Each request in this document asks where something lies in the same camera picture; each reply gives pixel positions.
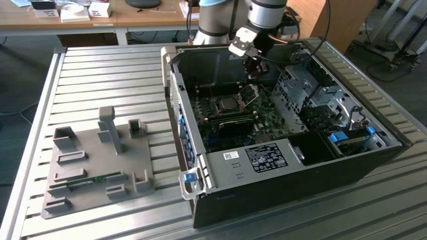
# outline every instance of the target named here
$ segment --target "power supply label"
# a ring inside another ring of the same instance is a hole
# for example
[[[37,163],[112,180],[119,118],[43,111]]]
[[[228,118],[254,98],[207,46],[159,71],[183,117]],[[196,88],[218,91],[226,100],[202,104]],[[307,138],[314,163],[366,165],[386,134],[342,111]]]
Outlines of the power supply label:
[[[262,173],[288,165],[275,143],[246,149],[255,172]]]

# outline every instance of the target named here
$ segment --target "white box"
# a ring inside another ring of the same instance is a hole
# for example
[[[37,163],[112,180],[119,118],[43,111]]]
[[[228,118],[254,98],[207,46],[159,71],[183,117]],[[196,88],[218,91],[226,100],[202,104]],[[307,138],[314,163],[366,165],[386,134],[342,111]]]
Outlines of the white box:
[[[59,17],[59,11],[56,9],[33,10],[37,18],[55,18]]]
[[[89,13],[88,9],[84,8],[83,11],[77,13],[72,13],[69,11],[60,10],[60,22],[61,23],[71,23],[71,22],[81,22],[89,21]]]
[[[108,2],[92,2],[88,7],[88,14],[96,18],[110,18],[112,10]]]

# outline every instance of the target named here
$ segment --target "metal rod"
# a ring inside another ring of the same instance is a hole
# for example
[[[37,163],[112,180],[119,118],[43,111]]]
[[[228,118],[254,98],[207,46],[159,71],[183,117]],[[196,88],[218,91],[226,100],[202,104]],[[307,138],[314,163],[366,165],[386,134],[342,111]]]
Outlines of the metal rod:
[[[414,6],[411,7],[411,9],[407,12],[407,15],[404,16],[404,18],[402,19],[399,25],[395,27],[394,31],[390,34],[390,40],[395,40],[399,33],[402,32],[403,28],[407,26],[408,21],[411,20],[412,16],[415,15],[415,12],[419,8],[419,6],[422,5],[422,3],[424,2],[424,0],[418,0],[418,2],[414,4]]]
[[[422,54],[423,52],[426,52],[427,49],[427,41],[424,41],[424,43],[422,44],[422,46],[419,47],[419,49],[416,50],[416,54]]]
[[[374,39],[378,37],[380,31],[383,30],[383,27],[386,26],[386,23],[388,22],[392,14],[394,14],[395,11],[396,11],[400,3],[402,3],[402,0],[395,0],[395,1],[394,1],[392,5],[391,5],[391,7],[390,7],[390,9],[388,9],[388,11],[386,12],[384,17],[382,18],[382,20],[380,20],[380,22],[379,22],[378,27],[375,28],[375,30],[374,30],[374,32],[372,32],[372,34],[371,34],[371,36],[370,36],[371,41],[374,41]]]

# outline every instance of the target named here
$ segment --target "printed label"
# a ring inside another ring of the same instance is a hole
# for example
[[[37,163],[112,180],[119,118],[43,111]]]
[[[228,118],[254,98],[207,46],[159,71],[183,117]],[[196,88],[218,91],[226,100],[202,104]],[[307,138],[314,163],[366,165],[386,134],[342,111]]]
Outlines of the printed label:
[[[239,157],[239,153],[236,151],[226,152],[224,153],[224,159],[236,159]]]
[[[114,26],[112,23],[93,23],[93,27],[107,27],[107,26]]]
[[[288,165],[275,143],[246,149],[255,172],[262,173]]]

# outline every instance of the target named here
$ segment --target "motherboard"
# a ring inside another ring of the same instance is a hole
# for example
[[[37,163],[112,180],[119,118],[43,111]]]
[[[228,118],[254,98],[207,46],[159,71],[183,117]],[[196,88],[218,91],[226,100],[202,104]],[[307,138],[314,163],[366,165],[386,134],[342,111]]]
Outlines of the motherboard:
[[[207,152],[218,152],[283,139],[290,131],[262,84],[248,84],[236,94],[196,96],[192,112]]]

